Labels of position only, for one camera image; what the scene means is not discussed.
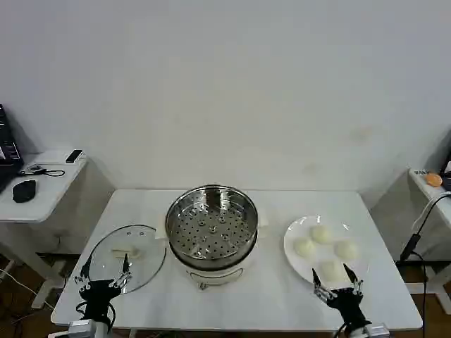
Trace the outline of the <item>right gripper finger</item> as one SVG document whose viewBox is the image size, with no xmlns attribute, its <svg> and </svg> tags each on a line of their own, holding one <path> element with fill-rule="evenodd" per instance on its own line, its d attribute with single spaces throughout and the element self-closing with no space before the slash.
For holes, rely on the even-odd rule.
<svg viewBox="0 0 451 338">
<path fill-rule="evenodd" d="M 312 268 L 311 270 L 312 270 L 312 275 L 313 275 L 314 294 L 318 298 L 320 298 L 320 300 L 333 299 L 334 293 L 321 283 L 319 276 L 317 275 L 315 269 Z"/>
<path fill-rule="evenodd" d="M 353 285 L 352 293 L 356 295 L 362 295 L 363 280 L 359 279 L 356 273 L 347 264 L 344 263 L 343 267 L 345 269 L 348 278 L 350 279 L 350 282 Z"/>
</svg>

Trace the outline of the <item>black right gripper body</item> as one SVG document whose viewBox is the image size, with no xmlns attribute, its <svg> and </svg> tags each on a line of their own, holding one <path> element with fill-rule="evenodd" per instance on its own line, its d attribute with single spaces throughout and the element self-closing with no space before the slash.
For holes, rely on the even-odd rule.
<svg viewBox="0 0 451 338">
<path fill-rule="evenodd" d="M 346 326 L 366 326 L 371 322 L 366 319 L 359 305 L 363 299 L 361 292 L 355 292 L 353 288 L 334 289 L 334 296 L 326 301 L 326 304 L 339 311 Z"/>
</svg>

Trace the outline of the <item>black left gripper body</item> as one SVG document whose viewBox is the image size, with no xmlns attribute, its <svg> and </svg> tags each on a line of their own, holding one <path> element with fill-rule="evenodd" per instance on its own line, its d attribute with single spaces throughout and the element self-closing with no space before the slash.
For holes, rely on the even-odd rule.
<svg viewBox="0 0 451 338">
<path fill-rule="evenodd" d="M 78 312 L 82 320 L 115 321 L 116 310 L 111 300 L 118 296 L 118 288 L 110 287 L 113 279 L 94 280 L 86 289 L 80 289 L 79 294 L 84 300 L 78 304 Z"/>
</svg>

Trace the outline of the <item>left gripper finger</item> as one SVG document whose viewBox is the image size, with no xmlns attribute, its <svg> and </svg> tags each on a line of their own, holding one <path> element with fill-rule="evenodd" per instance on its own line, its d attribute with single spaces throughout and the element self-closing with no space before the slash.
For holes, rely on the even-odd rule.
<svg viewBox="0 0 451 338">
<path fill-rule="evenodd" d="M 92 255 L 88 257 L 84 265 L 80 269 L 80 273 L 74 277 L 76 285 L 78 285 L 81 289 L 86 289 L 90 282 L 89 278 L 89 269 L 92 262 Z"/>
<path fill-rule="evenodd" d="M 131 280 L 132 273 L 130 271 L 130 264 L 128 260 L 128 254 L 124 255 L 123 264 L 121 272 L 119 275 L 110 283 L 110 287 L 114 288 L 124 288 L 124 286 Z"/>
</svg>

